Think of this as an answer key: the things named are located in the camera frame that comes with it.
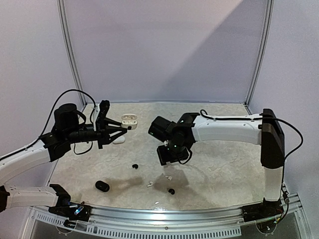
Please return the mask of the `white earbud charging case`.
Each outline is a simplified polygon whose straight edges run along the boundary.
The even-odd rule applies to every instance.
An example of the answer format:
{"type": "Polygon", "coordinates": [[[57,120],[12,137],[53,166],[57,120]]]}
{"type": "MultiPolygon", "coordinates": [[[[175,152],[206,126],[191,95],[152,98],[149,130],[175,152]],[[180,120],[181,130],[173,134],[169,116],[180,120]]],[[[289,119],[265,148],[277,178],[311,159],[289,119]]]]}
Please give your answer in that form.
{"type": "Polygon", "coordinates": [[[122,144],[126,141],[125,137],[124,136],[120,136],[118,138],[116,138],[112,143],[113,144],[122,144]]]}

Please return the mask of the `beige charging case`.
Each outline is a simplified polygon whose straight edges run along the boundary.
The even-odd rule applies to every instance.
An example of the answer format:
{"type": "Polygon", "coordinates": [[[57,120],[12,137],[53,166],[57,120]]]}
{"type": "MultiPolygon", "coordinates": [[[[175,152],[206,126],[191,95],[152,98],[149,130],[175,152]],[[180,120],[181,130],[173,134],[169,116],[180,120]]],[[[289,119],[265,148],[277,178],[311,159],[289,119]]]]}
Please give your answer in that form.
{"type": "Polygon", "coordinates": [[[121,116],[121,127],[128,130],[134,130],[138,126],[138,117],[136,114],[124,114],[121,116]]]}

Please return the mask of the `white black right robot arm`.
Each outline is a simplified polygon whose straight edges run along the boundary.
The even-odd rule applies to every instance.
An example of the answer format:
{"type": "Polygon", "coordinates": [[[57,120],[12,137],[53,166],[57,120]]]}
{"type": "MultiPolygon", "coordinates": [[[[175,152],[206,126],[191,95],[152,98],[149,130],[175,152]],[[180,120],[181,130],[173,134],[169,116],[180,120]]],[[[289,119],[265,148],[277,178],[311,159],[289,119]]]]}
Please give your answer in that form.
{"type": "Polygon", "coordinates": [[[210,116],[205,110],[184,113],[177,122],[161,116],[151,123],[149,135],[163,142],[157,148],[162,166],[168,162],[187,163],[191,147],[200,141],[235,141],[261,147],[261,165],[265,173],[264,202],[258,213],[268,217],[277,209],[285,162],[284,132],[271,109],[250,116],[210,116]]]}

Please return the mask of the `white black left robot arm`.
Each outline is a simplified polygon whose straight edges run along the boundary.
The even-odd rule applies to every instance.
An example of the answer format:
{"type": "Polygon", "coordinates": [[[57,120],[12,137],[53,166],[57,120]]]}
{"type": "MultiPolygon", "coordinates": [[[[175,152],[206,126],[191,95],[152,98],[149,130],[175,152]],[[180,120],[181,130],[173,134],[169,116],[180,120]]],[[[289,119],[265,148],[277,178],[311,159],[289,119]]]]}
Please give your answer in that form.
{"type": "Polygon", "coordinates": [[[47,206],[56,208],[63,216],[74,212],[70,195],[58,184],[45,187],[26,187],[7,185],[15,176],[38,165],[53,162],[70,151],[71,145],[80,142],[97,142],[98,148],[108,145],[127,131],[137,127],[135,114],[124,114],[121,121],[106,117],[109,101],[95,106],[92,123],[73,103],[63,104],[54,111],[54,126],[51,132],[43,134],[34,143],[9,153],[0,159],[0,210],[13,207],[47,206]]]}

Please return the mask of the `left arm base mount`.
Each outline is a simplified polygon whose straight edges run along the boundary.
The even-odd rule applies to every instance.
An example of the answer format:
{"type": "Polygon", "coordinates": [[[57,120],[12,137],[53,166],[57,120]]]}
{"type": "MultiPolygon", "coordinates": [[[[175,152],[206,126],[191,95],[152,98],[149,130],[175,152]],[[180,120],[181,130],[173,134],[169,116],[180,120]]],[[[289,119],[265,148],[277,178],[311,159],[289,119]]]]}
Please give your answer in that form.
{"type": "Polygon", "coordinates": [[[70,221],[88,222],[93,207],[82,203],[71,202],[68,198],[58,199],[55,206],[49,207],[51,214],[62,216],[70,221]]]}

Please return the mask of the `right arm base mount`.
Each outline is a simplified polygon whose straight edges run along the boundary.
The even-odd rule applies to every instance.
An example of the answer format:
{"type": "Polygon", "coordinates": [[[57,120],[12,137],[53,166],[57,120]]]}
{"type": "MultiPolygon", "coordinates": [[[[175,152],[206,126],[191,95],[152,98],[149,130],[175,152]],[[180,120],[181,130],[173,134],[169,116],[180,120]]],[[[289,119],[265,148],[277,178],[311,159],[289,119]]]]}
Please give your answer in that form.
{"type": "Polygon", "coordinates": [[[287,215],[289,210],[290,199],[286,193],[283,194],[283,199],[283,202],[287,205],[286,210],[283,208],[281,199],[274,202],[263,199],[260,203],[241,207],[244,222],[272,218],[279,215],[279,217],[275,219],[275,223],[277,224],[287,215]]]}

